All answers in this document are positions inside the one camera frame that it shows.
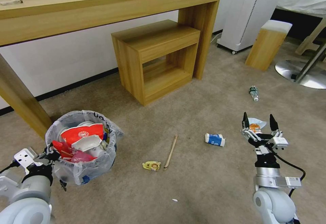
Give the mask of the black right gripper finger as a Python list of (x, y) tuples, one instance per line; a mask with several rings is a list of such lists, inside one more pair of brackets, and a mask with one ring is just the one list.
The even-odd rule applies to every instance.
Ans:
[(270, 114), (270, 129), (273, 137), (283, 137), (283, 131), (279, 129), (278, 123), (272, 114)]
[(251, 139), (254, 142), (261, 141), (261, 138), (256, 134), (258, 131), (261, 134), (263, 128), (263, 121), (257, 118), (248, 118), (247, 113), (244, 112), (242, 120), (241, 134), (247, 139)]

